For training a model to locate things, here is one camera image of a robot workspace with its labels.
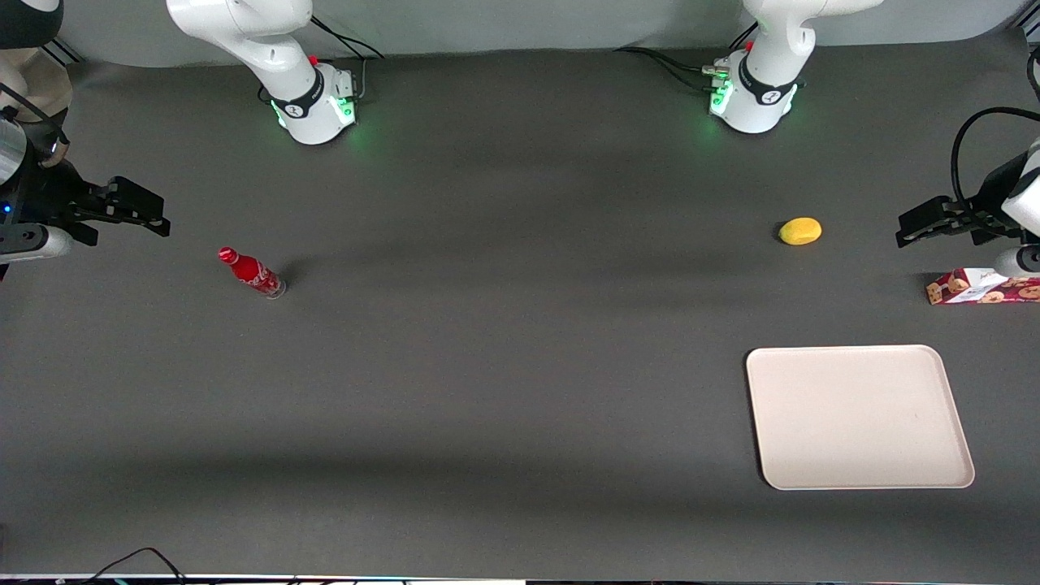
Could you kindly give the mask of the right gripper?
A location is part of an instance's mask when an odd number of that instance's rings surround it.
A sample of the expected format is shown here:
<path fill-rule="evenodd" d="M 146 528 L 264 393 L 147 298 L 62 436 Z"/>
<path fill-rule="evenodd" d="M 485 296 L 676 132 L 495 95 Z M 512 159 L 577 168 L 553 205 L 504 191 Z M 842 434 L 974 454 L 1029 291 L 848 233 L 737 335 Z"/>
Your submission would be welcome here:
<path fill-rule="evenodd" d="M 164 218 L 164 199 L 126 177 L 107 185 L 83 179 L 70 162 L 45 169 L 29 154 L 10 178 L 2 182 L 2 225 L 42 223 L 64 230 L 74 241 L 96 247 L 99 232 L 89 221 L 130 223 L 168 237 L 171 222 Z"/>

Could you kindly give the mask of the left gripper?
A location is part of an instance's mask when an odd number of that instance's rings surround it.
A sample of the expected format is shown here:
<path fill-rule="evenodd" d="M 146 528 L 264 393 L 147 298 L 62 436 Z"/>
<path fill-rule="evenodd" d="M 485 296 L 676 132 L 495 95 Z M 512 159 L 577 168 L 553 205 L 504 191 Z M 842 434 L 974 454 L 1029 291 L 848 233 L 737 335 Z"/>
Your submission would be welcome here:
<path fill-rule="evenodd" d="M 900 249 L 925 238 L 970 234 L 974 245 L 1007 237 L 1037 244 L 1039 236 L 1039 141 L 1028 151 L 992 171 L 977 195 L 969 199 L 972 211 L 948 196 L 932 197 L 916 208 L 916 219 L 899 219 Z"/>

